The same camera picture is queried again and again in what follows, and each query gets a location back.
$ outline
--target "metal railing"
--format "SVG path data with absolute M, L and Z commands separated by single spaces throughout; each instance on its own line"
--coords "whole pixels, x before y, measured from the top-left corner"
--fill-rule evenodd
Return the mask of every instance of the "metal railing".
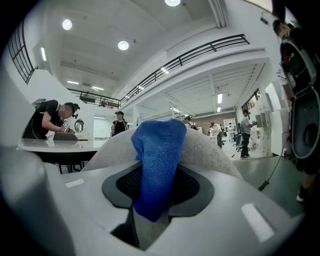
M 25 20 L 23 19 L 10 37 L 7 46 L 16 69 L 27 84 L 37 67 L 33 67 L 29 58 L 26 48 L 24 25 Z
M 96 105 L 98 107 L 118 109 L 120 106 L 120 100 L 116 98 L 111 98 L 107 96 L 101 96 L 98 94 L 84 92 L 80 90 L 68 89 L 77 97 L 80 98 L 84 103 Z
M 244 34 L 237 34 L 233 36 L 224 37 L 218 40 L 214 40 L 203 45 L 200 45 L 192 50 L 185 52 L 184 54 L 174 58 L 162 67 L 158 68 L 152 74 L 143 79 L 137 86 L 129 91 L 121 100 L 120 106 L 126 103 L 130 98 L 136 96 L 142 90 L 152 85 L 154 82 L 163 78 L 170 72 L 182 67 L 183 65 L 192 62 L 202 56 L 209 55 L 225 49 L 249 45 L 250 43 L 246 40 Z

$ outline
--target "black t-shirt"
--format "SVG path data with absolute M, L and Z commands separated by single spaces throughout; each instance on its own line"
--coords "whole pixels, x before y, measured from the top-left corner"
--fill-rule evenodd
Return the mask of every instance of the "black t-shirt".
M 115 135 L 122 133 L 126 130 L 126 125 L 128 122 L 126 122 L 125 120 L 123 120 L 123 121 L 116 120 L 116 121 L 113 121 L 112 123 L 114 124 L 114 127 L 115 127 L 114 134 L 113 134 L 113 136 L 115 136 Z
M 37 107 L 31 120 L 29 121 L 26 127 L 26 133 L 32 133 L 32 135 L 35 135 L 38 139 L 46 139 L 46 134 L 48 133 L 48 130 L 42 127 L 42 119 L 44 117 L 45 112 L 48 112 L 48 114 L 51 116 L 50 122 L 53 123 L 55 126 L 60 127 L 63 123 L 63 120 L 60 116 L 58 116 L 59 106 L 60 105 L 58 101 L 54 99 L 41 103 Z

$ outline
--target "fluorescent light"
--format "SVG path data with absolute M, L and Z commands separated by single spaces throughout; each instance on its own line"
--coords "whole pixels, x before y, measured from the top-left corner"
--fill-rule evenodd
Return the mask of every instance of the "fluorescent light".
M 178 112 L 178 113 L 181 113 L 181 112 L 182 112 L 182 111 L 180 111 L 179 109 L 171 106 L 171 107 L 170 107 L 170 110 L 172 110 L 172 109 L 173 109 L 173 111 Z
M 162 67 L 161 70 L 162 70 L 164 73 L 169 74 L 169 71 L 166 70 L 164 67 Z
M 45 52 L 45 48 L 41 47 L 41 55 L 42 55 L 42 59 L 44 62 L 47 61 L 47 57 L 46 57 L 46 52 Z
M 74 84 L 74 85 L 78 85 L 79 83 L 78 82 L 73 82 L 73 81 L 66 81 L 67 83 L 69 84 Z
M 168 6 L 174 7 L 180 4 L 181 0 L 164 0 Z
M 222 102 L 222 93 L 218 95 L 218 104 Z
M 103 91 L 103 90 L 104 90 L 104 89 L 99 88 L 99 87 L 96 87 L 96 86 L 92 86 L 91 88 L 96 89 L 96 90 L 101 90 L 101 91 Z
M 122 51 L 125 51 L 125 50 L 127 50 L 127 49 L 129 48 L 129 44 L 128 44 L 127 41 L 120 41 L 120 42 L 118 43 L 118 48 L 119 48 L 120 50 L 122 50 Z
M 65 30 L 69 30 L 72 28 L 72 21 L 70 19 L 65 19 L 63 22 L 62 22 L 62 27 L 65 29 Z

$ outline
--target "blue cloth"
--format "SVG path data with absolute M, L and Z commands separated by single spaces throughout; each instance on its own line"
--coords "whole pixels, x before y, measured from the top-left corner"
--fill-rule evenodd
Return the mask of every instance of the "blue cloth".
M 145 121 L 131 137 L 142 161 L 140 196 L 135 211 L 156 222 L 168 208 L 187 128 L 181 121 Z

